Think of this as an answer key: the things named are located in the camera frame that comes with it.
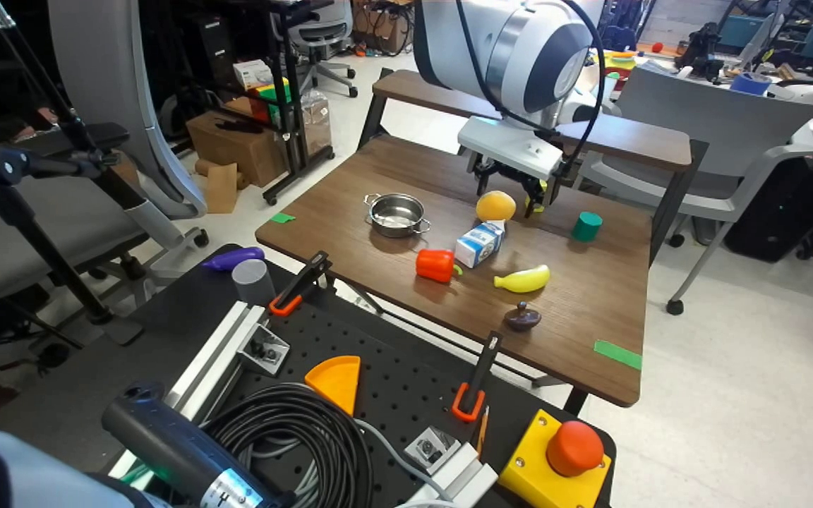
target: spinning top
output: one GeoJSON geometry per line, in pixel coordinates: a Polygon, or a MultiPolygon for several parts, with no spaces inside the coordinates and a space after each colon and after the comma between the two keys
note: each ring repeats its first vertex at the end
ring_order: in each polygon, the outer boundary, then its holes
{"type": "Polygon", "coordinates": [[[504,314],[504,322],[517,332],[525,332],[541,322],[541,314],[526,309],[526,302],[519,302],[517,308],[504,314]]]}

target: wooden table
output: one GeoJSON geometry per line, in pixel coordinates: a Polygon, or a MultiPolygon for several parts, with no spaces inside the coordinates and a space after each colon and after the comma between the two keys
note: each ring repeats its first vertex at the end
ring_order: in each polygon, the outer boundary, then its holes
{"type": "MultiPolygon", "coordinates": [[[[373,136],[387,132],[381,126],[381,118],[388,99],[466,118],[481,116],[485,119],[500,119],[500,113],[487,100],[426,83],[416,71],[391,71],[384,68],[380,79],[372,85],[372,94],[366,122],[359,136],[359,147],[363,147],[373,136]]],[[[587,125],[588,122],[574,122],[558,126],[553,141],[563,143],[565,149],[572,150],[587,125]]],[[[686,197],[698,164],[701,164],[707,151],[707,144],[692,140],[683,132],[618,116],[599,115],[585,147],[601,154],[671,171],[667,190],[651,222],[649,262],[653,262],[677,216],[683,198],[686,197]]],[[[472,167],[475,160],[477,159],[471,158],[467,164],[472,167]]]]}
{"type": "MultiPolygon", "coordinates": [[[[474,227],[477,197],[466,182],[466,157],[445,154],[381,135],[284,209],[296,221],[268,222],[255,234],[268,247],[297,260],[317,250],[329,253],[332,272],[356,289],[409,309],[458,334],[483,341],[504,335],[503,353],[574,386],[567,410],[578,414],[585,393],[622,407],[639,399],[641,372],[596,353],[594,343],[610,341],[642,352],[648,289],[651,220],[644,212],[591,194],[564,189],[543,213],[507,223],[499,253],[450,285],[416,277],[420,248],[454,248],[474,227]],[[431,231],[421,237],[385,238],[365,223],[369,193],[408,193],[426,207],[431,231]],[[569,238],[580,212],[604,218],[597,239],[569,238]],[[544,289],[515,295],[495,289],[493,276],[538,264],[551,268],[544,289]],[[522,300],[542,312],[530,332],[501,324],[522,300]]],[[[510,182],[493,182],[522,202],[510,182]]]]}

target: metal pot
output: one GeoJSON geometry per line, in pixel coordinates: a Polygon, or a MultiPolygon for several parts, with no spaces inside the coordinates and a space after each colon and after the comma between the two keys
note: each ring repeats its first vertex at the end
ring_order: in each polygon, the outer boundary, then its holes
{"type": "Polygon", "coordinates": [[[423,218],[426,209],[409,194],[366,194],[362,202],[368,205],[366,222],[383,236],[403,238],[432,229],[432,224],[423,218]]]}

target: blue tape roll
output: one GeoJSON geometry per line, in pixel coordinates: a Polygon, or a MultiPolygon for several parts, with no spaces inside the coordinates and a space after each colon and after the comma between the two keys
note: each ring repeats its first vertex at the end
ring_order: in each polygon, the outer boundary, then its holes
{"type": "Polygon", "coordinates": [[[730,90],[741,91],[750,93],[752,95],[764,95],[768,87],[771,86],[771,79],[761,74],[752,74],[751,72],[742,72],[733,80],[730,85],[730,90]]]}

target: red bell pepper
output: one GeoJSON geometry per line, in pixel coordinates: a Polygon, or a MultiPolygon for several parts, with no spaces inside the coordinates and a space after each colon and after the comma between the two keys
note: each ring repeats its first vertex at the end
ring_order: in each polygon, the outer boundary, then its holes
{"type": "Polygon", "coordinates": [[[416,256],[416,274],[420,277],[448,283],[454,270],[462,274],[460,267],[454,264],[454,252],[451,250],[423,248],[416,256]]]}

